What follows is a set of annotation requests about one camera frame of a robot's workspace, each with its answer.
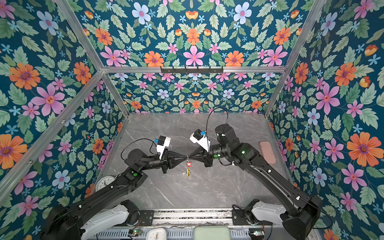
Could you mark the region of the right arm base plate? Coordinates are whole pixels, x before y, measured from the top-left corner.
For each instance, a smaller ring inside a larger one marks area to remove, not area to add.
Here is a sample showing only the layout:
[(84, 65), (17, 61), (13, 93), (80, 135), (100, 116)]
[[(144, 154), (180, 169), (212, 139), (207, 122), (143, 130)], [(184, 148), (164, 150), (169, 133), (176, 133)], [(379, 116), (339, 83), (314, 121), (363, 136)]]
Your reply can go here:
[(249, 221), (244, 211), (239, 209), (232, 209), (232, 222), (234, 226), (272, 226), (273, 224), (268, 221)]

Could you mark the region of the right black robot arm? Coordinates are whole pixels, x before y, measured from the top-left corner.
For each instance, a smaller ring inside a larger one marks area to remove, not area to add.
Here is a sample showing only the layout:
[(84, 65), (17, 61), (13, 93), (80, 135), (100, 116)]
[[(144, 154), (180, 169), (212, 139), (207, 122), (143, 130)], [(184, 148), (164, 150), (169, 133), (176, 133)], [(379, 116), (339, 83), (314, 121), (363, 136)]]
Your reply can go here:
[(252, 200), (244, 209), (243, 217), (254, 225), (269, 222), (281, 225), (296, 240), (307, 238), (320, 217), (322, 199), (317, 195), (308, 196), (279, 174), (252, 145), (240, 142), (229, 124), (215, 129), (218, 143), (213, 145), (207, 133), (197, 129), (190, 140), (200, 147), (193, 152), (199, 154), (207, 167), (214, 160), (226, 159), (231, 166), (258, 179), (279, 201), (280, 204), (267, 204)]

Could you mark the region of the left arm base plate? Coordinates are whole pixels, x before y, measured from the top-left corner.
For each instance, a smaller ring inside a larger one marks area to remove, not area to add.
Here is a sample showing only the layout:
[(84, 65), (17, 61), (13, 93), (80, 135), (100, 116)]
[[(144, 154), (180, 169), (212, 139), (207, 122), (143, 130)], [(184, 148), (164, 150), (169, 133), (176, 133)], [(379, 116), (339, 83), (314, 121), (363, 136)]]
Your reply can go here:
[(153, 210), (138, 210), (133, 214), (132, 225), (134, 227), (152, 226), (154, 220), (155, 211)]

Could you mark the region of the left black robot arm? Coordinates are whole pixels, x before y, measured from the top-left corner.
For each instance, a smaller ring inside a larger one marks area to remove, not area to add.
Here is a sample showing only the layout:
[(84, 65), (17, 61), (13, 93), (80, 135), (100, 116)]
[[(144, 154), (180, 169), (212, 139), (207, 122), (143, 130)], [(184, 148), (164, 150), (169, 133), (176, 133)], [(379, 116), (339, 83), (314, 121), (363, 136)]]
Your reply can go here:
[(187, 156), (167, 149), (162, 155), (153, 156), (148, 156), (139, 149), (132, 150), (125, 159), (128, 168), (110, 184), (70, 206), (53, 208), (38, 238), (85, 240), (116, 225), (139, 225), (139, 208), (132, 201), (123, 201), (112, 210), (106, 210), (106, 207), (139, 188), (148, 177), (145, 170), (162, 169), (166, 172), (186, 159)]

